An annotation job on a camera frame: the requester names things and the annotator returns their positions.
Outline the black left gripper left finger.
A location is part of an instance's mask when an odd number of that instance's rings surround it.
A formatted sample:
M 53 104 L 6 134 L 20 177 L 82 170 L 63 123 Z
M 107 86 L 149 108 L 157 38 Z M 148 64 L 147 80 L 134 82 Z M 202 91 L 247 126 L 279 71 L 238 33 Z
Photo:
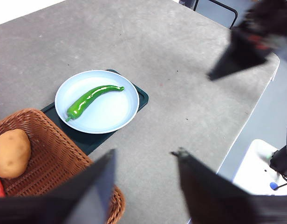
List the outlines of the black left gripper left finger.
M 84 171 L 42 196 L 0 197 L 0 224 L 103 224 L 116 166 L 111 149 Z

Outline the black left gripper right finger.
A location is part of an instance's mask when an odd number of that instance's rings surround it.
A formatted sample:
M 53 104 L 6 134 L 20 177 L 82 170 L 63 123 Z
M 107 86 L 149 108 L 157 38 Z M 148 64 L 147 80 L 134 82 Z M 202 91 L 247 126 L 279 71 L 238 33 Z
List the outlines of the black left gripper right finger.
M 287 196 L 251 195 L 186 149 L 176 156 L 180 188 L 194 224 L 287 224 Z

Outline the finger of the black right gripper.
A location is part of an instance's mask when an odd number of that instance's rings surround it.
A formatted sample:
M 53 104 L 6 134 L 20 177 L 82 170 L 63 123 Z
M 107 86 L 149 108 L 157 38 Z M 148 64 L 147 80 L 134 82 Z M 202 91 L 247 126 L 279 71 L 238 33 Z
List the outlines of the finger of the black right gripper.
M 208 77 L 213 81 L 264 64 L 271 52 L 272 48 L 263 42 L 262 36 L 233 29 L 229 46 Z

